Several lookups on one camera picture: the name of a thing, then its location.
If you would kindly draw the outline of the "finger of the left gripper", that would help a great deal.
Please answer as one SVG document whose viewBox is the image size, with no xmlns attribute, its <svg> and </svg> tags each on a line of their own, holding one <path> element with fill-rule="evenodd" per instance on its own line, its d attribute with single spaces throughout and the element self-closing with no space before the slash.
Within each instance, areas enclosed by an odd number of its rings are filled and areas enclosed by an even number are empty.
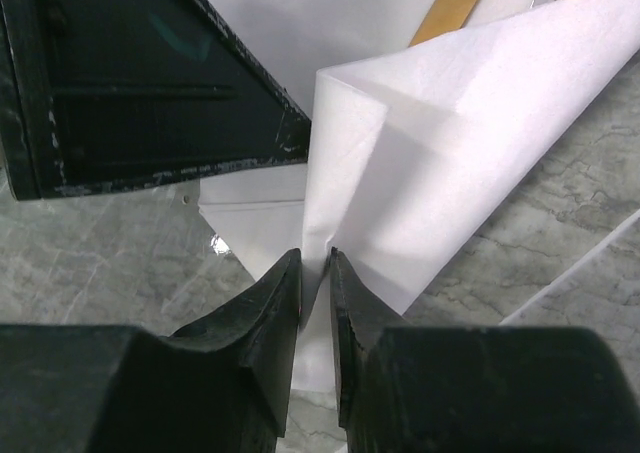
<svg viewBox="0 0 640 453">
<path fill-rule="evenodd" d="M 208 0 L 1 0 L 19 201 L 306 161 L 311 121 Z"/>
</svg>

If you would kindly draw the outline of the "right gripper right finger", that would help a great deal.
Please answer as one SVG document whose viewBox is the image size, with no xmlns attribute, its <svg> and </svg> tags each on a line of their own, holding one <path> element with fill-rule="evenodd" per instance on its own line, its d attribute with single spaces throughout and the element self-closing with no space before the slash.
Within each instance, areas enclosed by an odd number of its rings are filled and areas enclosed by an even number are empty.
<svg viewBox="0 0 640 453">
<path fill-rule="evenodd" d="M 621 366 L 575 327 L 420 327 L 329 260 L 340 426 L 352 452 L 635 452 Z"/>
</svg>

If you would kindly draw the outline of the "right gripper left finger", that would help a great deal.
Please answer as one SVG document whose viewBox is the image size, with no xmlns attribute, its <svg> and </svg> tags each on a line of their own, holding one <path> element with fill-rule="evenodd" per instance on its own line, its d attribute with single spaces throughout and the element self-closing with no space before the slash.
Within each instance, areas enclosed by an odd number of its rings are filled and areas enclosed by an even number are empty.
<svg viewBox="0 0 640 453">
<path fill-rule="evenodd" d="M 301 255 L 169 336 L 1 328 L 5 452 L 271 452 L 286 430 Z"/>
</svg>

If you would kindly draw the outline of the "white paper napkin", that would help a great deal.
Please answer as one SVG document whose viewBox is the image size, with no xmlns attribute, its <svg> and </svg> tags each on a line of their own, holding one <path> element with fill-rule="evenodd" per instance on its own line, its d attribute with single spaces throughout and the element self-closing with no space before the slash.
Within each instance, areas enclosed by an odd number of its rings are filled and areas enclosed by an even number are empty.
<svg viewBox="0 0 640 453">
<path fill-rule="evenodd" d="M 639 47 L 639 0 L 208 0 L 312 117 L 305 164 L 204 179 L 199 207 L 254 278 L 302 254 L 297 390 L 334 386 L 332 248 L 406 311 Z"/>
</svg>

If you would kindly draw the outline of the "gold knife green handle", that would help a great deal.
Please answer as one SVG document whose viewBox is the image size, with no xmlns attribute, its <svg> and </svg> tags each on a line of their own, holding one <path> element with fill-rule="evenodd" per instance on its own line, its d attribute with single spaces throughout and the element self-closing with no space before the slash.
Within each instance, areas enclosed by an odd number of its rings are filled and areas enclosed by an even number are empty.
<svg viewBox="0 0 640 453">
<path fill-rule="evenodd" d="M 480 0 L 435 0 L 409 46 L 461 29 Z"/>
</svg>

